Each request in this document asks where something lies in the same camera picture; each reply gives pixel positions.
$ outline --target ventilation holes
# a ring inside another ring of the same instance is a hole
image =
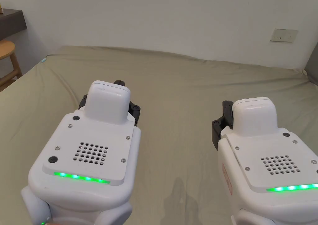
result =
[[[93,164],[93,163],[94,164],[100,164],[100,165],[104,164],[104,162],[100,162],[98,160],[105,161],[104,157],[106,157],[106,153],[107,153],[108,147],[94,145],[94,144],[89,144],[89,143],[84,143],[84,142],[81,142],[80,144],[81,145],[78,147],[79,149],[76,150],[76,152],[77,152],[75,154],[76,157],[74,157],[73,160],[84,161],[85,163],[89,162],[90,164]],[[102,156],[103,158],[90,156],[90,154],[96,155],[95,151],[99,152],[97,154],[97,156]]]
[[[289,174],[300,172],[298,167],[294,165],[295,163],[289,157],[289,155],[277,155],[277,156],[270,156],[270,157],[261,157],[261,161],[265,164],[267,171],[269,174]]]

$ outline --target mattress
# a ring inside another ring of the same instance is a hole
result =
[[[318,93],[303,74],[124,48],[63,47],[0,93],[0,224],[29,225],[20,190],[58,123],[95,80],[125,81],[142,130],[130,224],[230,225],[211,121],[222,101],[269,97],[318,153]]]

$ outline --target wooden stool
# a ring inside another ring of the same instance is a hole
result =
[[[0,60],[10,56],[13,65],[13,71],[0,79],[0,86],[10,81],[14,77],[20,78],[22,76],[18,60],[16,59],[16,54],[14,53],[15,48],[16,47],[14,43],[11,41],[0,41]]]

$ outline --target electrical outlet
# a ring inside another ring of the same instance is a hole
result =
[[[294,42],[298,31],[294,29],[275,29],[270,41],[274,42]]]

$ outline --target dark wall shelf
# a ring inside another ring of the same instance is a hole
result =
[[[4,14],[0,14],[0,40],[27,29],[22,11],[12,9],[3,9],[3,11]]]

